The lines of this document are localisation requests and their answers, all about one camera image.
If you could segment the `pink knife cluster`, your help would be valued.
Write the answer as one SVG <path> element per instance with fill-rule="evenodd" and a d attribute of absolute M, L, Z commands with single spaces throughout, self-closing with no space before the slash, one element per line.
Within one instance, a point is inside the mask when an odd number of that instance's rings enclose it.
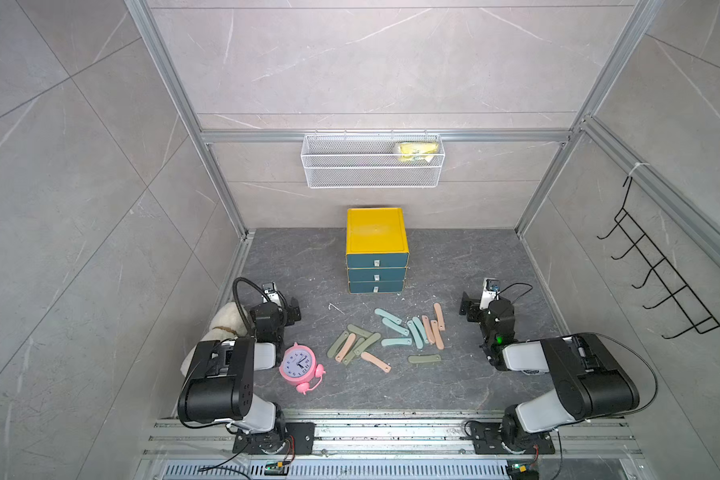
<path fill-rule="evenodd" d="M 427 342 L 428 342 L 429 344 L 434 344 L 434 343 L 435 343 L 435 337 L 434 337 L 434 333 L 433 333 L 432 328 L 431 328 L 431 323 L 430 323 L 429 318 L 428 318 L 426 315 L 422 315 L 422 316 L 421 316 L 421 322 L 422 322 L 422 325 L 423 325 L 423 329 L 424 329 L 424 332 L 425 332 L 425 335 L 426 335 Z"/>
<path fill-rule="evenodd" d="M 430 321 L 430 328 L 432 331 L 432 338 L 434 341 L 434 344 L 436 345 L 436 348 L 438 350 L 443 350 L 445 348 L 444 342 L 440 333 L 439 329 L 439 323 L 436 320 Z"/>
<path fill-rule="evenodd" d="M 338 363 L 342 363 L 346 356 L 349 354 L 349 352 L 352 350 L 352 347 L 357 339 L 357 335 L 355 333 L 350 333 L 342 346 L 340 347 L 338 353 L 335 356 L 335 361 Z"/>

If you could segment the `teal top drawer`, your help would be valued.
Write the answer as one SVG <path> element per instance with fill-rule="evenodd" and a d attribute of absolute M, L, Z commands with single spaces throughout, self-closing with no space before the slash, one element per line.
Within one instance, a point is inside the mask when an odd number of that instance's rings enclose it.
<path fill-rule="evenodd" d="M 348 254 L 348 269 L 406 268 L 408 253 Z"/>

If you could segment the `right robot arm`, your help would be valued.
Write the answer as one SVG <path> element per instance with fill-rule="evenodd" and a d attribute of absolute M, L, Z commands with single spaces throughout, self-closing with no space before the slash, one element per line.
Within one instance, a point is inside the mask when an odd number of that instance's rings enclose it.
<path fill-rule="evenodd" d="M 650 363 L 612 337 L 581 332 L 518 340 L 513 301 L 503 295 L 495 279 L 483 281 L 478 298 L 464 292 L 459 314 L 479 326 L 480 349 L 496 370 L 548 375 L 552 380 L 550 391 L 507 407 L 494 430 L 477 434 L 467 422 L 465 427 L 476 442 L 494 437 L 512 454 L 538 451 L 549 441 L 549 433 L 561 426 L 636 414 L 651 406 L 658 396 L 658 375 Z M 623 348 L 648 369 L 654 390 L 647 401 L 641 400 L 637 384 L 605 341 Z"/>

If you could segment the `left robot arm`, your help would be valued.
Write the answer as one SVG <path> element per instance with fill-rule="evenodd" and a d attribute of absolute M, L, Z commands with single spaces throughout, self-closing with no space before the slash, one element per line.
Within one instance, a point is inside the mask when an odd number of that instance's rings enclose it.
<path fill-rule="evenodd" d="M 254 393 L 254 373 L 281 364 L 285 328 L 301 320 L 299 304 L 274 282 L 257 286 L 244 277 L 233 281 L 232 295 L 182 363 L 177 416 L 190 429 L 223 425 L 251 445 L 281 447 L 282 410 Z"/>

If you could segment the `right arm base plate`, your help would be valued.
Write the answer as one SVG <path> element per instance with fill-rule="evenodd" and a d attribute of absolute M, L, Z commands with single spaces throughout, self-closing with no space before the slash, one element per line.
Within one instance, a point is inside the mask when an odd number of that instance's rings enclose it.
<path fill-rule="evenodd" d="M 548 432 L 529 434 L 519 427 L 505 427 L 497 421 L 477 420 L 466 421 L 463 430 L 478 455 L 546 455 L 556 452 Z"/>

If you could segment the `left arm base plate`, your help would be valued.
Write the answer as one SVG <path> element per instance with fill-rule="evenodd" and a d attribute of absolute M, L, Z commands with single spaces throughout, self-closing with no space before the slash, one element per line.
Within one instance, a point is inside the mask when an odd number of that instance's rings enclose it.
<path fill-rule="evenodd" d="M 253 455 L 279 455 L 288 453 L 310 455 L 316 439 L 316 424 L 312 422 L 286 422 L 276 424 L 266 433 L 235 435 L 234 452 L 243 451 Z"/>

